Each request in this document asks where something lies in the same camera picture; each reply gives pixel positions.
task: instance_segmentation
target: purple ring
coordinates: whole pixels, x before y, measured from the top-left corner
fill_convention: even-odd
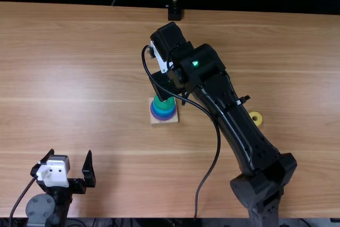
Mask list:
[[[167,120],[171,119],[175,115],[175,113],[177,111],[177,109],[175,108],[175,111],[169,117],[159,117],[159,116],[157,116],[157,114],[155,114],[154,110],[152,109],[153,103],[154,102],[151,102],[151,105],[150,105],[151,114],[153,115],[154,118],[156,118],[156,119],[158,119],[160,121],[167,121]]]

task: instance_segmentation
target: wood grain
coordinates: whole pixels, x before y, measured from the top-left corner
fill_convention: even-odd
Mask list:
[[[69,155],[74,177],[93,153],[97,187],[73,196],[70,217],[193,216],[216,134],[191,106],[178,106],[178,124],[150,125],[154,91],[140,52],[166,18],[162,9],[0,3],[1,217],[51,148]],[[265,136],[296,157],[280,216],[338,217],[340,17],[186,10],[178,24],[194,46],[211,44]],[[223,139],[200,217],[248,217],[229,186],[239,174]],[[15,216],[38,193],[34,185]]]

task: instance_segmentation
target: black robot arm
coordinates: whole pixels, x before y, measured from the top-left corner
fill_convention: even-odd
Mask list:
[[[84,179],[67,178],[69,170],[69,157],[55,155],[53,149],[32,168],[31,176],[37,179],[45,194],[36,195],[27,203],[27,227],[63,227],[72,195],[85,194],[87,187],[96,186],[91,151],[82,168]]]
[[[297,164],[293,155],[280,152],[254,124],[238,97],[214,49],[193,48],[171,22],[151,35],[151,55],[161,67],[152,75],[175,94],[193,94],[215,118],[230,144],[242,172],[231,181],[233,192],[248,209],[251,226],[278,227],[278,204]],[[152,82],[161,100],[170,95]]]

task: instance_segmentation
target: wooden base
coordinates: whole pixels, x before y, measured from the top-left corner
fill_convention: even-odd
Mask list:
[[[177,123],[179,122],[179,117],[178,117],[178,112],[177,112],[177,105],[176,105],[176,99],[175,99],[175,107],[176,107],[176,113],[174,114],[174,116],[172,116],[171,119],[166,120],[166,121],[161,121],[157,118],[155,118],[150,111],[151,108],[151,103],[154,100],[154,98],[149,98],[149,112],[150,112],[150,120],[151,120],[151,124],[167,124],[167,123]]]

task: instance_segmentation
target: yellow object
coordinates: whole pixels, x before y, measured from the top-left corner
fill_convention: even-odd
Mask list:
[[[262,124],[263,118],[262,118],[262,115],[260,115],[260,113],[250,112],[249,115],[257,127]]]

